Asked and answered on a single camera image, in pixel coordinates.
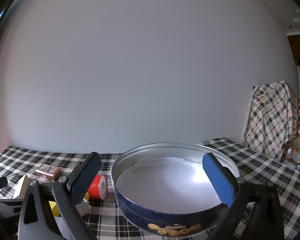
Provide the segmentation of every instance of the textured blue pad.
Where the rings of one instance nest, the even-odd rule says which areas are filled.
[[[212,153],[206,153],[202,158],[202,167],[206,172],[211,184],[213,185],[218,197],[223,204],[231,207],[234,201],[234,188],[226,175],[220,170],[218,164],[221,166],[217,159],[213,160],[210,156]]]

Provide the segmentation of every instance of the blue gripper pad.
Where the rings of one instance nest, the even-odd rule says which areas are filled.
[[[202,167],[220,198],[221,203],[231,207],[237,188],[234,175],[223,167],[212,153],[206,153],[203,156]]]

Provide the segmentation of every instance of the white wall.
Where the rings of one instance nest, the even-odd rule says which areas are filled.
[[[258,0],[16,0],[0,26],[0,151],[240,142],[257,84],[298,92]]]

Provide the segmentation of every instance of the table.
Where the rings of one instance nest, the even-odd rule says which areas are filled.
[[[276,184],[282,206],[285,237],[286,239],[293,239],[300,229],[300,172],[227,138],[214,139],[199,144],[214,148],[229,156],[238,166],[240,175],[246,180],[258,183],[271,180]],[[13,187],[18,182],[18,177],[21,178],[27,174],[31,178],[38,178],[33,174],[33,171],[35,170],[34,167],[40,165],[39,163],[58,165],[67,175],[76,165],[83,162],[86,156],[84,154],[48,153],[9,147],[0,154],[0,176],[7,176],[9,181],[8,186],[0,190],[0,198],[12,197]],[[104,202],[98,200],[90,202],[92,205],[91,213],[83,217],[84,221],[99,240],[167,239],[167,237],[153,235],[136,228],[123,217],[118,209],[110,178],[111,166],[118,156],[119,154],[101,154],[102,164],[99,174],[106,175],[108,178],[108,196]],[[251,205],[248,205],[233,239],[242,233],[250,212]],[[204,240],[209,233],[209,231],[199,233],[194,235],[192,239]]]

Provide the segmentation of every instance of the yellow object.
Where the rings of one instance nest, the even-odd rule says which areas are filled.
[[[55,203],[54,201],[49,201],[49,204],[50,204],[53,215],[55,217],[60,216],[60,212],[58,210],[57,203]]]
[[[84,199],[85,199],[85,200],[89,200],[89,198],[90,198],[90,194],[89,194],[89,192],[87,192],[87,193],[84,195]]]

